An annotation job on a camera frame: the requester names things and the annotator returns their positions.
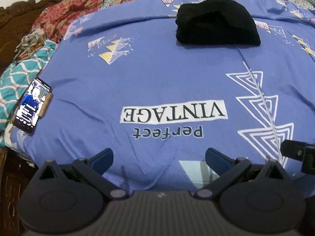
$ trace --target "printed bedsheet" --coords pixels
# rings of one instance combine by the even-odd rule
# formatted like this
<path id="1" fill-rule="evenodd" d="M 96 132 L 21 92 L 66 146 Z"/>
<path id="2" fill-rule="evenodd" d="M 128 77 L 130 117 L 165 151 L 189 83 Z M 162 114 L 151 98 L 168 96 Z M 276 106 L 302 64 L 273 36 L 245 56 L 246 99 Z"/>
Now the printed bedsheet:
<path id="1" fill-rule="evenodd" d="M 196 191 L 217 177 L 204 161 L 213 147 L 277 159 L 314 195 L 314 178 L 279 151 L 284 139 L 314 143 L 314 15 L 291 2 L 235 0 L 260 47 L 181 45 L 176 13 L 201 1 L 137 0 L 74 21 L 40 74 L 54 94 L 45 117 L 33 136 L 9 125 L 6 145 L 39 166 L 111 148 L 103 176 L 129 192 Z"/>

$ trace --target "wooden headboard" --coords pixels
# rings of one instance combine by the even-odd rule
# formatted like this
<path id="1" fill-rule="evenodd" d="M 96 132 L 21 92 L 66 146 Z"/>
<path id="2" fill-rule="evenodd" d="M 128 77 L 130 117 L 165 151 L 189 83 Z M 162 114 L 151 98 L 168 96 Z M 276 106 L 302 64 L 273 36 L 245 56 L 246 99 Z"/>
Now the wooden headboard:
<path id="1" fill-rule="evenodd" d="M 0 75 L 14 58 L 16 46 L 29 33 L 43 9 L 62 0 L 16 2 L 0 7 Z M 36 169 L 14 151 L 0 148 L 0 236 L 20 236 L 24 228 L 17 214 L 17 202 Z"/>
<path id="2" fill-rule="evenodd" d="M 0 74 L 12 62 L 14 50 L 43 9 L 62 0 L 21 1 L 6 9 L 0 7 Z"/>

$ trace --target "smartphone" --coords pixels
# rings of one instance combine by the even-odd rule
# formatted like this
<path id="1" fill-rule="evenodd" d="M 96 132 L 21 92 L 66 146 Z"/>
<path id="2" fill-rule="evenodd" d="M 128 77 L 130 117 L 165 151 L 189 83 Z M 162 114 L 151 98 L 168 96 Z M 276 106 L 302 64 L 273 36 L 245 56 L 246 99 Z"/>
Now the smartphone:
<path id="1" fill-rule="evenodd" d="M 13 125 L 29 135 L 35 131 L 38 114 L 51 86 L 36 77 L 25 91 L 15 112 Z"/>

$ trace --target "round black pad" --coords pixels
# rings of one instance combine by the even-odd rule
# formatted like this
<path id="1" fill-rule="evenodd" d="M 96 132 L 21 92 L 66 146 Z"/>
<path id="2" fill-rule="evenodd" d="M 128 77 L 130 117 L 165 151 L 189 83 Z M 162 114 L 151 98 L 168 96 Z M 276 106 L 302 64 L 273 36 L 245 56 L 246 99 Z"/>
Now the round black pad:
<path id="1" fill-rule="evenodd" d="M 89 185 L 45 179 L 23 192 L 19 215 L 24 225 L 34 232 L 64 234 L 95 221 L 103 204 L 102 195 Z"/>
<path id="2" fill-rule="evenodd" d="M 237 227 L 261 234 L 296 228 L 305 213 L 305 201 L 295 189 L 269 190 L 254 182 L 228 188 L 220 197 L 220 207 Z"/>

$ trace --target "patterned quilt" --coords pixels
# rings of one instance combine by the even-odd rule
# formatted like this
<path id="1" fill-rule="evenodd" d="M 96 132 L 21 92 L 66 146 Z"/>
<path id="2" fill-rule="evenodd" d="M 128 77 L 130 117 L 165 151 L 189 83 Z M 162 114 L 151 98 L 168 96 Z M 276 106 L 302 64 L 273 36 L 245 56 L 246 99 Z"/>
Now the patterned quilt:
<path id="1" fill-rule="evenodd" d="M 16 102 L 23 95 L 36 75 L 46 67 L 57 44 L 49 39 L 31 58 L 11 63 L 0 77 L 0 132 L 4 130 Z M 0 146 L 4 140 L 0 137 Z"/>

